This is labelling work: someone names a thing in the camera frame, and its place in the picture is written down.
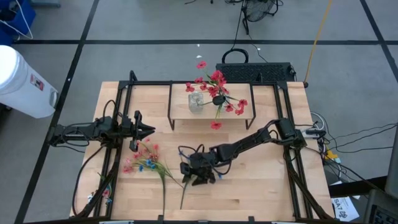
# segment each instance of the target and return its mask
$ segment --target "pink flower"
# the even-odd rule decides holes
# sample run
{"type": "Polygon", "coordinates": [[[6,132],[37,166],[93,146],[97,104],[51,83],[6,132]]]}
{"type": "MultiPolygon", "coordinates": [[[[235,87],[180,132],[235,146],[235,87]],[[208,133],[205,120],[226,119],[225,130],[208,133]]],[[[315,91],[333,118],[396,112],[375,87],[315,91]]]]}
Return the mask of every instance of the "pink flower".
{"type": "Polygon", "coordinates": [[[215,97],[218,93],[219,88],[218,88],[218,86],[216,86],[216,87],[211,86],[211,87],[207,88],[207,90],[209,91],[211,97],[215,97]]]}
{"type": "Polygon", "coordinates": [[[233,106],[232,106],[232,104],[230,103],[230,104],[228,104],[228,105],[226,105],[225,106],[225,111],[227,111],[227,112],[231,112],[231,111],[233,111],[234,110],[234,108],[233,108],[233,106]]]}
{"type": "Polygon", "coordinates": [[[210,78],[214,81],[217,81],[217,80],[221,79],[222,77],[223,77],[223,74],[219,70],[216,70],[215,72],[213,72],[213,74],[211,75],[210,78]]]}
{"type": "Polygon", "coordinates": [[[206,63],[205,61],[201,61],[201,62],[199,62],[199,64],[197,65],[197,68],[198,68],[198,69],[202,69],[202,68],[205,68],[206,65],[207,65],[207,63],[206,63]]]}
{"type": "Polygon", "coordinates": [[[203,82],[203,77],[195,79],[195,83],[201,83],[201,82],[203,82]]]}
{"type": "Polygon", "coordinates": [[[239,110],[235,110],[235,113],[236,113],[236,115],[241,115],[241,114],[243,114],[243,106],[241,107],[241,109],[239,109],[239,110]]]}
{"type": "Polygon", "coordinates": [[[247,100],[239,100],[239,103],[238,103],[238,107],[244,107],[244,106],[247,106],[248,105],[248,101],[247,100]]]}
{"type": "Polygon", "coordinates": [[[225,78],[224,77],[221,77],[219,80],[218,80],[218,85],[219,86],[224,86],[224,84],[226,83],[226,80],[225,80],[225,78]]]}
{"type": "Polygon", "coordinates": [[[125,174],[128,174],[128,173],[130,173],[132,171],[132,166],[131,165],[124,165],[123,166],[123,172],[125,173],[125,174]]]}
{"type": "Polygon", "coordinates": [[[185,91],[187,92],[193,92],[195,91],[195,88],[191,86],[191,83],[186,83],[187,89],[185,91]]]}
{"type": "Polygon", "coordinates": [[[207,89],[207,83],[206,83],[206,82],[202,82],[201,84],[202,84],[202,85],[200,86],[200,89],[201,89],[202,91],[205,91],[205,90],[207,89]]]}
{"type": "Polygon", "coordinates": [[[107,197],[109,195],[109,190],[106,189],[104,192],[102,192],[102,196],[107,197]]]}
{"type": "Polygon", "coordinates": [[[216,122],[216,121],[212,121],[211,122],[211,128],[214,130],[219,130],[219,128],[221,127],[221,123],[220,122],[216,122]]]}
{"type": "Polygon", "coordinates": [[[222,90],[225,94],[229,94],[229,91],[228,91],[226,88],[221,87],[221,90],[222,90]]]}

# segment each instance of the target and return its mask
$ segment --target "white bucket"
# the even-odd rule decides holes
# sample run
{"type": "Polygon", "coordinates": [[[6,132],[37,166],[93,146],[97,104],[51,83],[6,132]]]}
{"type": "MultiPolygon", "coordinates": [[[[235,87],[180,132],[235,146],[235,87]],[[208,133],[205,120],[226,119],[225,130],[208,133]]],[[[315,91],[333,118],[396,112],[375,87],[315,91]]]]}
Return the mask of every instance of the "white bucket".
{"type": "Polygon", "coordinates": [[[12,47],[0,45],[0,103],[34,118],[54,113],[58,91],[12,47]]]}

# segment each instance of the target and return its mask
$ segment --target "wooden table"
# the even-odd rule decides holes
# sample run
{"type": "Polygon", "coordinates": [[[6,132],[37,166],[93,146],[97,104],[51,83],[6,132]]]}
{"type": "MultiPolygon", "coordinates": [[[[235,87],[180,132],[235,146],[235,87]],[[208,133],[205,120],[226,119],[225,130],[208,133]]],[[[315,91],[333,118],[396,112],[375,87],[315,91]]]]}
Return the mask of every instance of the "wooden table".
{"type": "MultiPolygon", "coordinates": [[[[94,118],[102,116],[104,104],[116,97],[118,82],[104,82],[99,93],[94,118]]],[[[310,109],[302,83],[288,83],[290,102],[297,124],[312,124],[310,109]]],[[[274,92],[271,86],[254,86],[254,101],[257,118],[249,130],[243,120],[230,119],[219,130],[212,130],[209,122],[203,120],[180,120],[175,122],[172,131],[167,119],[169,86],[134,86],[129,116],[134,111],[142,113],[142,122],[156,127],[150,135],[150,141],[160,146],[160,161],[167,161],[173,176],[181,182],[180,156],[177,146],[206,148],[224,142],[235,142],[262,128],[271,119],[277,118],[274,92]]],[[[107,115],[113,110],[109,106],[107,115]]],[[[123,173],[125,158],[132,157],[129,149],[130,139],[125,139],[122,151],[122,164],[116,185],[112,211],[113,220],[156,220],[162,214],[162,183],[155,172],[134,170],[123,173]]],[[[316,141],[307,141],[309,147],[317,148],[316,141]]],[[[86,149],[84,160],[99,148],[92,142],[86,149]]],[[[165,220],[226,220],[247,221],[254,216],[256,221],[292,221],[294,220],[292,199],[283,148],[275,144],[263,144],[239,155],[233,161],[230,172],[216,184],[188,186],[185,192],[183,208],[180,210],[182,189],[171,179],[167,179],[165,220]]],[[[82,172],[76,195],[76,209],[81,211],[88,202],[87,196],[96,190],[100,180],[105,150],[95,156],[82,172]]],[[[302,160],[309,191],[325,211],[334,217],[331,200],[326,184],[322,161],[317,153],[302,150],[302,160]]],[[[298,189],[301,216],[305,216],[302,194],[298,189]]],[[[101,206],[104,215],[105,206],[101,206]]]]}

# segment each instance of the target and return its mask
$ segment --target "electrical cord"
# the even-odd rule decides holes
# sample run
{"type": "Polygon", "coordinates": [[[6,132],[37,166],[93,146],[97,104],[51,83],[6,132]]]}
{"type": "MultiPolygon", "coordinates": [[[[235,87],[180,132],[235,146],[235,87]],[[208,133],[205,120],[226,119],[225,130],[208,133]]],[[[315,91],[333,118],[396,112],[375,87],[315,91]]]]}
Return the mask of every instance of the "electrical cord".
{"type": "Polygon", "coordinates": [[[69,147],[69,146],[53,146],[53,147],[65,147],[65,148],[71,149],[71,150],[76,151],[76,152],[85,153],[84,151],[80,151],[80,150],[74,149],[74,148],[69,147]]]}
{"type": "MultiPolygon", "coordinates": [[[[307,146],[305,146],[304,148],[310,149],[310,150],[312,150],[312,151],[314,151],[314,152],[317,152],[317,153],[319,153],[319,154],[322,154],[321,152],[319,152],[319,151],[316,150],[316,149],[312,149],[312,148],[309,148],[309,147],[307,147],[307,146]]],[[[367,184],[368,184],[369,186],[371,186],[372,188],[374,188],[374,189],[376,189],[376,190],[380,190],[380,191],[383,192],[383,190],[381,190],[379,187],[377,187],[376,185],[370,183],[368,180],[366,180],[365,178],[363,178],[362,176],[360,176],[358,173],[356,173],[355,171],[353,171],[353,170],[350,169],[349,167],[344,166],[343,164],[339,164],[338,162],[336,162],[336,161],[334,161],[333,159],[331,159],[330,157],[328,157],[327,154],[323,154],[323,155],[324,155],[325,157],[329,158],[329,160],[330,160],[331,162],[333,162],[333,163],[335,163],[335,164],[338,164],[338,165],[344,167],[345,169],[351,171],[355,176],[359,177],[361,180],[363,180],[365,183],[367,183],[367,184]]]]}
{"type": "Polygon", "coordinates": [[[338,139],[338,138],[343,138],[343,137],[347,137],[347,136],[351,136],[351,135],[354,135],[354,134],[359,134],[359,133],[362,133],[362,132],[364,132],[364,131],[371,131],[371,130],[373,130],[373,129],[385,128],[385,127],[390,126],[390,125],[393,125],[393,124],[396,125],[396,124],[398,124],[398,123],[391,123],[391,124],[386,124],[386,125],[381,126],[381,127],[374,127],[374,128],[364,129],[364,130],[361,130],[361,131],[358,131],[358,132],[355,132],[355,133],[346,134],[346,135],[342,135],[342,136],[337,136],[336,139],[338,139]]]}
{"type": "Polygon", "coordinates": [[[257,54],[259,55],[259,57],[262,58],[265,62],[268,63],[268,61],[260,55],[260,51],[259,51],[258,47],[257,47],[256,45],[254,45],[254,44],[251,44],[251,45],[253,45],[253,46],[256,48],[257,54]]]}
{"type": "Polygon", "coordinates": [[[104,146],[101,146],[97,151],[95,151],[95,152],[83,163],[83,165],[81,166],[81,168],[80,168],[80,170],[79,170],[79,173],[77,174],[77,180],[76,180],[76,182],[75,182],[75,189],[73,190],[73,196],[72,196],[72,212],[73,212],[73,214],[74,214],[75,216],[77,215],[76,208],[75,208],[75,197],[76,197],[77,187],[78,187],[78,185],[79,185],[79,180],[80,180],[81,172],[83,171],[83,169],[85,168],[85,166],[87,165],[87,163],[88,163],[92,158],[94,158],[95,155],[97,155],[97,154],[100,152],[100,150],[103,149],[103,148],[104,148],[104,146]]]}
{"type": "Polygon", "coordinates": [[[391,128],[387,128],[387,129],[385,129],[385,130],[382,130],[382,131],[379,131],[379,132],[376,132],[376,133],[373,133],[373,134],[368,134],[367,136],[363,136],[363,137],[361,137],[361,138],[359,138],[359,139],[355,139],[354,141],[350,141],[350,142],[347,142],[347,143],[342,144],[342,145],[339,145],[339,146],[336,145],[336,147],[332,147],[332,148],[330,148],[330,150],[332,150],[332,149],[336,149],[336,150],[337,150],[337,147],[346,146],[346,145],[348,145],[348,144],[352,144],[352,143],[357,142],[357,141],[359,141],[359,140],[362,140],[362,139],[364,139],[364,138],[368,138],[368,137],[371,137],[371,136],[373,136],[373,135],[383,133],[384,131],[388,131],[388,130],[390,130],[390,129],[396,127],[396,126],[397,126],[397,124],[394,125],[394,126],[391,127],[391,128]]]}
{"type": "Polygon", "coordinates": [[[315,41],[313,42],[313,45],[312,45],[310,59],[308,60],[307,72],[305,74],[304,84],[307,83],[308,77],[310,76],[310,67],[311,67],[311,61],[312,61],[313,52],[315,51],[315,48],[317,47],[317,42],[318,42],[318,39],[319,39],[319,37],[321,35],[322,27],[323,27],[323,25],[324,25],[324,23],[326,21],[327,16],[328,16],[328,13],[329,13],[329,10],[330,10],[330,6],[331,6],[331,2],[332,2],[332,0],[329,0],[328,7],[326,8],[326,11],[325,11],[325,13],[323,15],[323,19],[322,19],[321,24],[319,26],[317,37],[315,38],[315,41]]]}
{"type": "Polygon", "coordinates": [[[17,30],[15,27],[9,25],[6,21],[0,20],[0,22],[2,22],[4,25],[10,27],[11,29],[13,29],[14,31],[17,32],[17,34],[18,34],[18,39],[17,39],[17,40],[19,40],[19,39],[21,38],[21,35],[23,35],[24,37],[26,37],[26,38],[32,40],[32,39],[33,39],[33,34],[32,34],[32,31],[30,30],[30,27],[29,27],[29,25],[28,25],[28,23],[27,23],[27,21],[26,21],[26,18],[25,18],[25,15],[24,15],[24,11],[22,10],[21,5],[19,4],[19,0],[15,0],[15,2],[17,3],[17,5],[18,5],[18,7],[19,7],[19,10],[21,10],[22,18],[24,19],[24,22],[25,22],[25,25],[26,25],[26,27],[27,27],[27,29],[28,29],[28,31],[29,31],[30,37],[26,36],[26,35],[23,34],[21,31],[17,30]]]}

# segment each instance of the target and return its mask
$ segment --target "floor tile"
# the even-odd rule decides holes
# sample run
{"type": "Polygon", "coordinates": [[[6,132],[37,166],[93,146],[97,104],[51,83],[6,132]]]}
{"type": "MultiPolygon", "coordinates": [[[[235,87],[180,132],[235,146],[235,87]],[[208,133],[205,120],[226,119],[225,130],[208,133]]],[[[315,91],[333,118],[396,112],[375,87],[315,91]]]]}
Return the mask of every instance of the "floor tile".
{"type": "MultiPolygon", "coordinates": [[[[313,40],[327,1],[285,0],[274,16],[250,22],[253,39],[313,40]]],[[[102,0],[88,39],[234,39],[240,4],[223,1],[102,0]]],[[[248,39],[242,23],[239,39],[248,39]]],[[[333,1],[321,39],[374,40],[374,32],[359,1],[333,1]]]]}
{"type": "Polygon", "coordinates": [[[398,20],[395,19],[398,1],[367,0],[366,2],[384,40],[398,40],[398,20]]]}
{"type": "Polygon", "coordinates": [[[34,7],[35,40],[79,40],[93,0],[61,0],[61,7],[34,7]]]}
{"type": "MultiPolygon", "coordinates": [[[[60,91],[75,45],[17,45],[15,48],[31,67],[60,91]]],[[[50,121],[51,117],[34,119],[16,110],[2,118],[0,191],[6,192],[2,197],[7,203],[0,205],[0,217],[4,223],[14,222],[50,121]]]]}

